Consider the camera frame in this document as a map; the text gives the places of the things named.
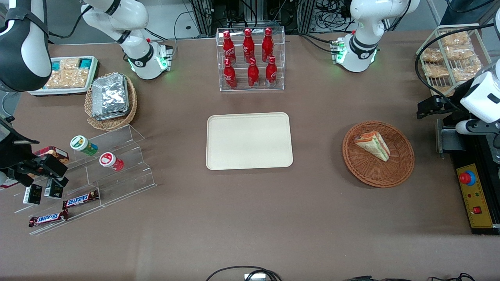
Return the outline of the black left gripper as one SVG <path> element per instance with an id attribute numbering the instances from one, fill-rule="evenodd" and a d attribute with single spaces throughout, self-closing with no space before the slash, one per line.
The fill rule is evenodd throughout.
<path id="1" fill-rule="evenodd" d="M 469 111 L 460 104 L 461 98 L 462 96 L 460 95 L 453 95 L 450 97 L 433 95 L 418 103 L 416 118 L 423 119 L 434 114 L 453 114 L 457 118 L 468 117 Z"/>

